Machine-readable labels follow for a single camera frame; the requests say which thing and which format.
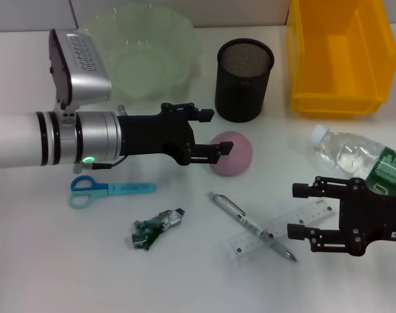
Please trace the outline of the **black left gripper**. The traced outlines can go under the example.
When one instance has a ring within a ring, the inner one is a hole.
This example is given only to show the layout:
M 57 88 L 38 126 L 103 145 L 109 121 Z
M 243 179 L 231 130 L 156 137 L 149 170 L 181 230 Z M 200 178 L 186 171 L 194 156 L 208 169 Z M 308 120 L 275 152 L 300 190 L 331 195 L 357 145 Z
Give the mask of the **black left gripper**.
M 122 115 L 121 156 L 165 154 L 179 165 L 217 164 L 231 152 L 233 142 L 195 144 L 190 121 L 211 122 L 213 109 L 199 109 L 194 103 L 163 103 L 156 115 Z

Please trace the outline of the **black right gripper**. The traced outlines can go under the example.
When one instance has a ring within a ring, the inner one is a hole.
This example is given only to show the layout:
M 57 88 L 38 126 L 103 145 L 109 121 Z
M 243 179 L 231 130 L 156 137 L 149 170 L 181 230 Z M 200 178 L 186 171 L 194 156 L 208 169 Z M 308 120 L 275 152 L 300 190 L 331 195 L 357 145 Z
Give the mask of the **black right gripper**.
M 338 230 L 287 224 L 288 238 L 301 241 L 307 239 L 312 252 L 362 256 L 367 246 L 375 241 L 396 242 L 396 196 L 373 192 L 363 179 L 316 176 L 312 185 L 294 183 L 292 196 L 340 200 L 341 234 Z

